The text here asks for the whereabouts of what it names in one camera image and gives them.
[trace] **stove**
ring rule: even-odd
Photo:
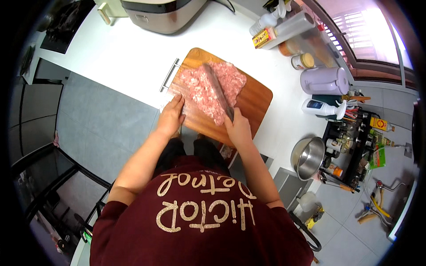
[[[63,6],[48,26],[40,48],[65,54],[74,34],[94,6],[93,0],[80,0]]]

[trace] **person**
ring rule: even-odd
[[[119,173],[94,224],[90,265],[310,265],[296,228],[255,147],[248,119],[224,115],[247,186],[230,177],[208,140],[186,155],[176,95],[157,128]]]

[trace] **ground pork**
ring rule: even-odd
[[[228,62],[209,62],[209,65],[222,86],[229,106],[234,107],[237,102],[236,97],[247,82],[247,77],[238,72],[238,69]],[[201,65],[197,69],[183,70],[180,79],[189,88],[192,100],[195,101],[197,107],[213,118],[217,126],[222,125],[224,122],[222,114],[225,111],[220,106],[216,93],[207,79],[204,66]]]

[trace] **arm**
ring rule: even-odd
[[[247,187],[269,208],[284,207],[279,198],[278,190],[273,182],[259,151],[251,139],[251,130],[248,119],[241,115],[239,108],[234,109],[234,122],[224,115],[225,126],[229,139],[237,148],[241,156]]]
[[[119,201],[130,205],[148,184],[161,152],[185,119],[185,115],[180,114],[184,103],[182,95],[176,95],[165,106],[158,118],[157,129],[149,135],[118,174],[109,193],[108,202]]]

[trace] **wooden cutting board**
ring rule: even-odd
[[[190,92],[185,83],[180,81],[180,75],[184,69],[195,69],[203,63],[213,61],[215,63],[224,62],[219,57],[204,51],[200,48],[192,48],[185,57],[178,72],[176,73],[167,94],[176,95],[181,93],[185,98],[185,105],[182,113],[186,114],[184,125],[192,130],[204,134],[212,139],[233,146],[228,137],[225,125],[216,126],[213,119],[207,116],[202,110],[198,109],[196,103],[192,100]],[[266,110],[272,101],[272,92],[259,81],[250,77],[243,71],[239,72],[247,77],[247,83],[237,96],[235,107],[241,109],[243,116],[247,117],[251,127],[252,139],[259,129],[260,123],[265,116]]]

